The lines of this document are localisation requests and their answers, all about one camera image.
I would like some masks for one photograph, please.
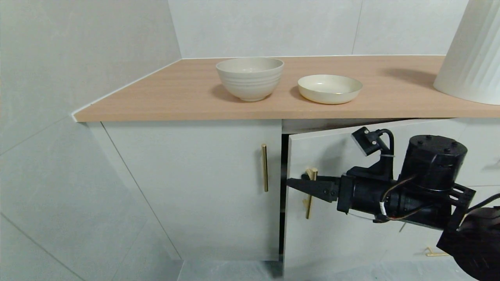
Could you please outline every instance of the cabinet door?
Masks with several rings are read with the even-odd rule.
[[[459,120],[466,128],[457,141],[468,151],[456,182],[468,187],[500,185],[500,118]]]
[[[401,171],[408,141],[414,135],[441,135],[457,139],[465,123],[456,119],[404,120],[367,125],[370,130],[390,129],[395,138],[395,177]],[[291,135],[288,150],[290,178],[300,178],[307,168],[320,176],[341,176],[353,166],[369,167],[380,152],[365,157],[351,133],[362,126]],[[287,187],[284,244],[284,274],[290,280],[305,280],[326,271],[344,271],[380,261],[399,233],[402,223],[375,224],[372,215],[351,210],[337,211],[337,204],[313,198],[306,219],[303,200],[307,195]]]
[[[278,259],[281,120],[104,126],[182,259]]]
[[[500,193],[500,185],[493,186],[477,186],[472,189],[476,190],[471,207],[485,200],[486,198]],[[500,206],[500,200],[494,201],[486,207]],[[383,261],[439,261],[453,260],[451,256],[437,255],[427,256],[429,253],[427,247],[437,254],[442,254],[443,251],[436,247],[436,244],[443,232],[436,229],[430,229],[410,223],[406,223],[401,232],[393,240],[392,245],[383,257]]]

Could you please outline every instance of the brass bar handle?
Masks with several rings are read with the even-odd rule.
[[[427,257],[446,257],[446,256],[449,256],[449,254],[447,254],[445,252],[433,252],[433,250],[430,247],[427,247],[425,249],[429,251],[428,253],[425,254]]]
[[[311,181],[315,181],[316,178],[318,177],[318,169],[316,168],[310,168],[305,171],[307,175],[309,176],[309,179]],[[305,213],[305,218],[309,220],[311,217],[311,207],[313,206],[313,196],[309,195],[307,196],[307,212]]]
[[[269,191],[269,180],[268,180],[268,146],[263,143],[262,146],[262,172],[264,175],[264,192]]]

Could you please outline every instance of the wooden countertop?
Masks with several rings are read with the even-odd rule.
[[[244,102],[228,93],[215,69],[224,59],[184,59],[77,112],[78,122],[217,119],[500,118],[500,105],[441,93],[433,82],[444,56],[282,57],[283,76],[266,99]],[[308,101],[297,80],[336,74],[363,83],[351,102]]]

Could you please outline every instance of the bowl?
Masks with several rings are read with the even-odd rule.
[[[361,88],[363,84],[358,80],[340,75],[317,74],[298,80],[300,94],[320,104],[348,103],[358,96]]]
[[[219,62],[215,68],[226,90],[247,102],[269,96],[280,83],[285,63],[268,57],[242,57]]]

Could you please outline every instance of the ribbed vase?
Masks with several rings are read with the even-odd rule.
[[[500,105],[500,0],[469,0],[434,87]]]

